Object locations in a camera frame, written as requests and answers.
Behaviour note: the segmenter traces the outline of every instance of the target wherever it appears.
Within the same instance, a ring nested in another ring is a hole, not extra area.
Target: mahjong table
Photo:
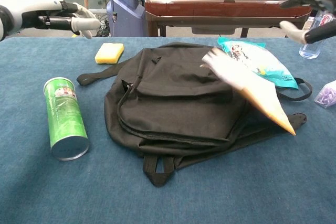
[[[302,28],[310,7],[280,8],[274,0],[145,0],[149,35],[158,36],[165,26],[192,27],[195,34],[232,34],[243,28],[279,27],[287,20]]]

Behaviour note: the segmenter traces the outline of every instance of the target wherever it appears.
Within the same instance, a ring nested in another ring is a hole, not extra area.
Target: robot finger
[[[287,0],[280,4],[281,8],[291,8],[305,4],[302,0]]]
[[[74,3],[75,5],[77,5],[77,11],[75,12],[78,16],[82,17],[82,18],[95,18],[95,15],[87,10],[84,6],[81,6],[80,4]]]
[[[319,26],[308,31],[304,38],[307,43],[312,44],[333,36],[336,36],[336,19],[324,24],[323,26]]]
[[[38,16],[39,22],[34,26],[37,29],[71,30],[70,17]]]
[[[71,18],[71,29],[74,33],[81,31],[88,39],[92,38],[91,30],[96,30],[100,27],[100,21],[96,18]]]
[[[62,1],[61,5],[63,13],[75,13],[78,11],[78,6],[75,3]]]
[[[316,10],[325,10],[325,6],[322,1],[320,0],[301,0],[301,5],[303,6],[311,6]]]
[[[285,31],[286,35],[298,42],[305,44],[306,39],[305,39],[305,34],[308,32],[306,30],[300,30],[298,29],[293,23],[288,22],[288,21],[281,21],[280,22],[280,28]]]

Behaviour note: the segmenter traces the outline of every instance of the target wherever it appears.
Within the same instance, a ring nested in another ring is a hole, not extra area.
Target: water bottle
[[[311,25],[309,30],[314,29],[319,26],[323,26],[324,24],[332,21],[333,19],[334,17],[330,13],[320,10],[317,12],[316,17],[313,21],[313,24]],[[321,40],[313,44],[303,45],[299,51],[300,55],[306,59],[316,58],[321,52],[321,47],[322,47],[323,42],[324,40]]]

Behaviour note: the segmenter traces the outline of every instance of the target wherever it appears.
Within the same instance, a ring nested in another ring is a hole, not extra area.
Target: backpack strap
[[[158,164],[158,156],[145,154],[143,159],[143,172],[156,187],[163,186],[175,171],[173,157],[164,156],[162,157],[162,161],[163,173],[157,173],[156,166]]]
[[[112,77],[112,76],[116,76],[118,74],[119,70],[123,66],[125,66],[129,60],[130,59],[125,60],[125,61],[123,61],[121,63],[118,63],[118,64],[114,64],[111,67],[109,67],[109,68],[107,68],[107,69],[105,69],[101,72],[98,72],[98,73],[83,73],[79,77],[77,77],[77,81],[81,86],[86,86],[86,85],[89,85],[89,84],[91,84],[91,83],[93,83],[97,80],[109,78],[109,77]]]
[[[193,47],[208,47],[213,48],[213,46],[207,46],[207,45],[201,45],[201,44],[193,44],[193,43],[182,43],[182,42],[173,42],[166,45],[159,46],[159,48],[165,48],[165,47],[175,47],[175,48],[193,48]]]
[[[308,88],[308,92],[306,94],[302,95],[301,97],[293,98],[293,97],[289,97],[289,96],[287,96],[285,94],[282,94],[282,93],[277,91],[277,96],[278,96],[279,100],[282,99],[282,100],[287,100],[287,101],[302,101],[302,100],[305,100],[305,99],[307,99],[308,97],[311,96],[311,94],[313,92],[312,85],[310,83],[308,83],[307,81],[301,79],[301,78],[296,78],[295,77],[294,79],[296,80],[297,84],[303,84],[304,83]]]

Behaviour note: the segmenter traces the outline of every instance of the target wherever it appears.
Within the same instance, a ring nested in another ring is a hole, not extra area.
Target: label
[[[64,96],[72,97],[77,100],[74,90],[67,86],[55,90],[55,97],[64,97]]]
[[[324,14],[319,26],[323,26],[332,20],[333,20],[333,17],[330,14]]]

